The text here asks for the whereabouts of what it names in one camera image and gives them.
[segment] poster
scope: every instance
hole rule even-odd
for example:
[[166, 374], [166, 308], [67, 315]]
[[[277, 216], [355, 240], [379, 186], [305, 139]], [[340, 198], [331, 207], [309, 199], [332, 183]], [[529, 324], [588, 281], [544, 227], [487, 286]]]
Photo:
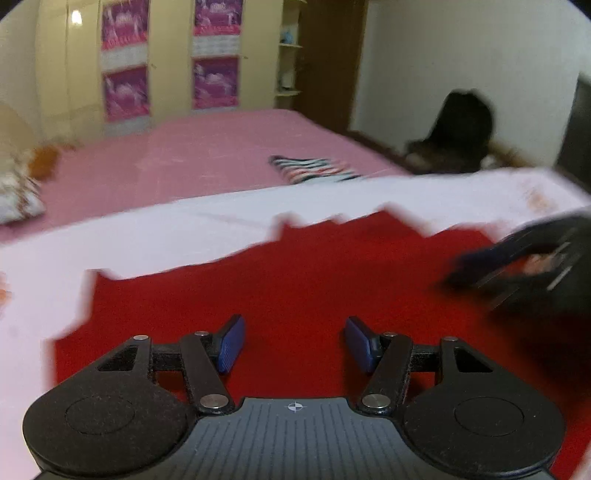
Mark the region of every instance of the poster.
[[103, 88], [108, 122], [150, 113], [146, 66], [105, 74]]
[[103, 6], [103, 50], [147, 41], [148, 3], [149, 0], [124, 0]]
[[193, 60], [193, 108], [238, 104], [238, 57]]
[[194, 35], [240, 35], [242, 0], [197, 0]]

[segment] red carpet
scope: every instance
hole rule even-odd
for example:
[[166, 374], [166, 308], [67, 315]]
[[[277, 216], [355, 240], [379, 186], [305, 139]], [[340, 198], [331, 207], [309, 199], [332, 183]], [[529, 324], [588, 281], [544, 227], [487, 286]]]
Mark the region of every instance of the red carpet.
[[[246, 344], [226, 382], [236, 401], [356, 396], [367, 379], [341, 330], [357, 315], [417, 343], [461, 337], [549, 396], [567, 419], [553, 468], [567, 479], [591, 439], [589, 341], [570, 324], [492, 319], [481, 301], [439, 289], [457, 254], [488, 243], [465, 229], [424, 239], [379, 212], [343, 224], [284, 225], [278, 241], [211, 264], [131, 280], [98, 274], [90, 319], [54, 344], [56, 380], [131, 336], [175, 342], [242, 313]], [[418, 375], [413, 389], [429, 380]]]

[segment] wall shelf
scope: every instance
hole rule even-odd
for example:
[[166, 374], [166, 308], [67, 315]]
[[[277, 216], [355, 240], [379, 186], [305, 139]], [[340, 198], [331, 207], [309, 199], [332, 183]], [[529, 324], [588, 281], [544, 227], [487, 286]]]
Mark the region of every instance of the wall shelf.
[[279, 90], [275, 93], [276, 97], [295, 97], [301, 93], [299, 90]]

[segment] white wall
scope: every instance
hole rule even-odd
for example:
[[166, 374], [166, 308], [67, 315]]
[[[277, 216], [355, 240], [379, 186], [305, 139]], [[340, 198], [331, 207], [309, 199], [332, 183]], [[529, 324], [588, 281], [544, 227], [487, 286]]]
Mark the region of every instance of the white wall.
[[41, 138], [35, 78], [35, 31], [40, 0], [22, 0], [0, 20], [0, 102]]
[[403, 151], [451, 90], [477, 88], [495, 139], [551, 165], [580, 72], [591, 22], [567, 0], [371, 0], [351, 129]]

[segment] dark chair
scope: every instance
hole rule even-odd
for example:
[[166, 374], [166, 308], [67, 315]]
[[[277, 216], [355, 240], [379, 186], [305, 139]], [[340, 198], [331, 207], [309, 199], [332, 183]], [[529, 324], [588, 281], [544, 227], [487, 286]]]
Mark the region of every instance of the dark chair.
[[425, 140], [409, 143], [407, 153], [423, 160], [421, 167], [409, 167], [422, 170], [416, 173], [478, 171], [488, 155], [492, 131], [493, 116], [485, 101], [474, 90], [455, 90], [447, 96], [431, 134]]

